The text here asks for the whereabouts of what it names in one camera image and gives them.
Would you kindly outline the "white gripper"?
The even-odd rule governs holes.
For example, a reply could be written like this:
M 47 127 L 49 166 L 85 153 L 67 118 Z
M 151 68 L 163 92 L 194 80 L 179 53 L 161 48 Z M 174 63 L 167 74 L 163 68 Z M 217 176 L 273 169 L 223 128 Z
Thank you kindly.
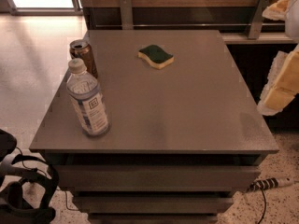
M 272 21 L 285 20 L 285 34 L 299 43 L 299 0 L 278 0 L 262 16 Z M 299 93 L 299 45 L 290 53 L 279 51 L 270 67 L 257 105 L 264 116 L 281 112 Z

